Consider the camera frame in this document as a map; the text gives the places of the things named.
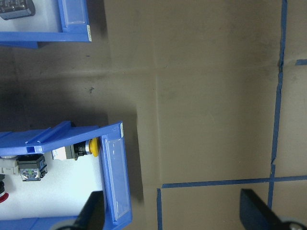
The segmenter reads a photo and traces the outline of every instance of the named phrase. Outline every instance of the yellow button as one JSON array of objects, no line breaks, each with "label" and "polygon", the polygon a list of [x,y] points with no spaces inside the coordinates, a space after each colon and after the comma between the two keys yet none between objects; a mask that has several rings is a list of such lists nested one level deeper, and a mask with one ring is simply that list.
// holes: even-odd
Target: yellow button
[{"label": "yellow button", "polygon": [[94,157],[98,157],[100,153],[100,139],[93,138],[90,140],[90,152],[93,154]]}]

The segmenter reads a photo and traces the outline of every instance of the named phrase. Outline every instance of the concrete floor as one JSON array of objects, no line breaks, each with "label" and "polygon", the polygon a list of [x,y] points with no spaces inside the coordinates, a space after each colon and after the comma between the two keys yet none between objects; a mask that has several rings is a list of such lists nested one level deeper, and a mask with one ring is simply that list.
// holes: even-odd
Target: concrete floor
[{"label": "concrete floor", "polygon": [[[289,0],[276,176],[306,174],[307,2]],[[88,1],[93,42],[0,48],[0,130],[123,120],[133,223],[156,230],[165,183],[269,177],[281,0]],[[162,189],[165,230],[243,229],[239,191]],[[307,224],[305,181],[273,210]]]}]

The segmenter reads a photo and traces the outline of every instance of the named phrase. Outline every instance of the white label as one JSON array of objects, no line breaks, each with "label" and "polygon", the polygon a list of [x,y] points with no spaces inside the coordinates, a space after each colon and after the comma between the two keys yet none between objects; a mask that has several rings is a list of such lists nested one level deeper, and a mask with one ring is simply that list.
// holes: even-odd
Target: white label
[{"label": "white label", "polygon": [[65,147],[61,147],[59,149],[52,150],[52,158],[54,160],[66,160],[66,151]]},{"label": "white label", "polygon": [[87,25],[87,35],[88,35],[88,40],[91,42],[92,41],[92,34],[91,34],[90,25]]},{"label": "white label", "polygon": [[120,124],[120,133],[121,133],[121,138],[124,137],[124,127],[123,127],[123,123]]}]

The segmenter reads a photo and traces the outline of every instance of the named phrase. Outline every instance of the blue tape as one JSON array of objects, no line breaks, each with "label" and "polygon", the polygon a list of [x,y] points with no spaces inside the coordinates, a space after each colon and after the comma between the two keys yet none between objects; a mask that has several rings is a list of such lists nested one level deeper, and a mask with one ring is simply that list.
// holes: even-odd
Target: blue tape
[{"label": "blue tape", "polygon": [[307,180],[307,175],[304,176],[284,176],[284,177],[275,177],[275,182],[284,182],[284,181],[304,181]]},{"label": "blue tape", "polygon": [[299,59],[299,60],[296,60],[295,65],[296,65],[296,66],[307,65],[307,59]]},{"label": "blue tape", "polygon": [[269,193],[268,193],[268,206],[272,209],[273,194],[274,194],[274,182],[275,182],[275,164],[271,165],[271,174],[269,182]]},{"label": "blue tape", "polygon": [[276,89],[274,128],[273,128],[273,140],[272,140],[272,155],[271,155],[271,174],[270,174],[270,184],[269,184],[269,192],[268,192],[268,206],[270,208],[272,208],[272,204],[273,204],[274,181],[275,181],[274,161],[277,157],[280,110],[281,110],[281,104],[282,104],[283,59],[284,59],[284,50],[286,47],[287,11],[288,11],[288,2],[287,0],[283,0],[282,18],[281,18],[282,37],[280,40],[279,73],[278,73],[278,84],[277,84],[277,89]]},{"label": "blue tape", "polygon": [[225,180],[225,181],[188,182],[188,183],[164,184],[162,185],[162,188],[183,188],[183,187],[217,186],[217,185],[230,185],[230,184],[256,184],[256,183],[267,183],[269,181],[270,181],[269,178],[257,178],[257,179]]},{"label": "blue tape", "polygon": [[158,218],[158,230],[163,230],[162,221],[162,195],[161,189],[157,189],[157,218]]},{"label": "blue tape", "polygon": [[274,177],[275,165],[274,165],[273,169],[274,169],[274,171],[272,172],[272,176],[270,178],[172,183],[172,184],[163,184],[162,188],[187,188],[187,187],[219,186],[219,185],[234,185],[234,184],[257,184],[257,183],[271,183],[271,182],[304,181],[304,180],[307,180],[307,175]]}]

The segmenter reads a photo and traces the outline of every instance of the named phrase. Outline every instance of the blue tray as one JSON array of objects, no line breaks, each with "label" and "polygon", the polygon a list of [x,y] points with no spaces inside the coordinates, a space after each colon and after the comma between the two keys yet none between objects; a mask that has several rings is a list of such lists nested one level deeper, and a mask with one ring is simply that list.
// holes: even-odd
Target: blue tray
[{"label": "blue tray", "polygon": [[[101,138],[100,165],[105,185],[106,220],[103,230],[120,230],[132,222],[123,123],[98,127],[71,127],[70,121],[54,128],[0,133],[0,156],[41,154],[95,137]],[[0,230],[49,230],[54,224],[77,217],[24,218],[0,221]]]},{"label": "blue tray", "polygon": [[58,0],[58,8],[60,32],[0,32],[0,45],[38,48],[38,42],[91,42],[86,0]]}]

